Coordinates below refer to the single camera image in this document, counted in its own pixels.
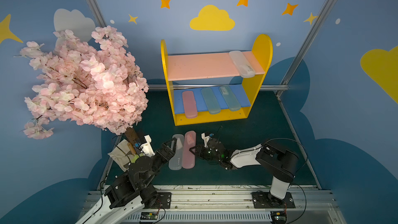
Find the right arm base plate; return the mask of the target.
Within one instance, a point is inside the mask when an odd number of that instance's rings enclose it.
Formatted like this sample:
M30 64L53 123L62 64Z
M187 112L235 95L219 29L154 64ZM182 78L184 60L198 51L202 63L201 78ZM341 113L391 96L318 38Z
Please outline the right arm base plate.
M255 208L295 208L292 194L289 192L283 200L263 191L252 192L251 196Z

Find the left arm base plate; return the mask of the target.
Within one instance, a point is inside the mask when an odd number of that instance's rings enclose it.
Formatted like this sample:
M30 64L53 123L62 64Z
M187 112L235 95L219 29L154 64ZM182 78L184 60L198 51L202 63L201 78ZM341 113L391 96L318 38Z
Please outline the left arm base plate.
M170 209L172 200L171 192L158 192L144 199L145 209Z

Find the white pencil case with label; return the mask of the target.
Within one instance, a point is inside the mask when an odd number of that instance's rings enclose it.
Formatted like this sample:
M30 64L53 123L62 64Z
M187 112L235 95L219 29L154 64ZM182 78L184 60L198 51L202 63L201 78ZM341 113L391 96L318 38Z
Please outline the white pencil case with label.
M252 78L256 75L256 71L241 51L230 51L229 56L242 78Z

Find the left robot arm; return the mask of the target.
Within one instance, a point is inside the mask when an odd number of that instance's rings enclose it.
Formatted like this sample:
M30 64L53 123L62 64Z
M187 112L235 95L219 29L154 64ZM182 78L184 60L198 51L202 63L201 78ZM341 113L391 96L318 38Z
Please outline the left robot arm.
M120 224L145 207L155 205L158 193L151 184L175 155L177 139L162 144L152 157L139 157L102 194L78 224Z

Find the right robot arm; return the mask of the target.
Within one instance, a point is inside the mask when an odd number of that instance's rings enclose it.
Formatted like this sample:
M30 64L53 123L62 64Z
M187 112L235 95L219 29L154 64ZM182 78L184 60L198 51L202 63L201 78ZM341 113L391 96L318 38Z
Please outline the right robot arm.
M270 200L283 200L295 178L298 155L280 145L273 139L243 150L228 150L215 138L204 144L194 146L189 151L198 158L216 162L225 170L237 170L247 166L262 166L273 176L268 193Z

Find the frosted white pencil case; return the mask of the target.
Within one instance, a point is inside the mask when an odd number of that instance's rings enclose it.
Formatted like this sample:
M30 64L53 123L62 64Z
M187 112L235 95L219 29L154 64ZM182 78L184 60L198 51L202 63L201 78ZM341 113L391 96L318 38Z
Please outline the frosted white pencil case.
M175 134L172 139L171 149L175 148L175 155L169 161L169 169L176 171L182 168L184 136L182 134Z

